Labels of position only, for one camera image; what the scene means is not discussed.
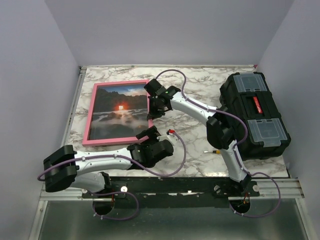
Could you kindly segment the pink picture frame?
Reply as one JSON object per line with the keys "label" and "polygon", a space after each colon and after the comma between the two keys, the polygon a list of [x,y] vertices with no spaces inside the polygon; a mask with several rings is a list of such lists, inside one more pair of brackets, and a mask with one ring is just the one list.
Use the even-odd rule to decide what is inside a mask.
{"label": "pink picture frame", "polygon": [[139,143],[136,135],[153,126],[147,119],[148,79],[93,85],[82,145],[85,147]]}

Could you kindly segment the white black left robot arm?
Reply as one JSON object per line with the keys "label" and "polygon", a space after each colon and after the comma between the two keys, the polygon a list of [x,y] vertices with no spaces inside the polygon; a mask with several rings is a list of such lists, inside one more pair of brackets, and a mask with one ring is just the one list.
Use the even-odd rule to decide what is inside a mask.
{"label": "white black left robot arm", "polygon": [[147,170],[174,153],[178,140],[171,130],[161,135],[155,126],[138,134],[144,140],[113,151],[75,151],[64,145],[43,160],[44,172],[38,180],[44,181],[48,193],[69,187],[86,189],[104,198],[110,194],[107,170]]}

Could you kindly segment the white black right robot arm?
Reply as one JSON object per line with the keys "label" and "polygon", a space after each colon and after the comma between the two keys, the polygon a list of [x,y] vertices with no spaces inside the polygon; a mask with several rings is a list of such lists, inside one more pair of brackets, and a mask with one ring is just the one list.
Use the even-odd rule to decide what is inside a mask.
{"label": "white black right robot arm", "polygon": [[[201,103],[185,95],[183,90],[170,86],[165,88],[156,79],[152,79],[144,89],[149,98],[149,119],[158,119],[167,111],[176,110],[191,116],[206,127],[207,141],[221,151],[228,176],[231,179],[230,191],[241,196],[248,190],[251,175],[243,164],[238,145],[248,136],[245,123],[237,116]],[[229,120],[237,120],[244,127],[244,137],[238,141]]]}

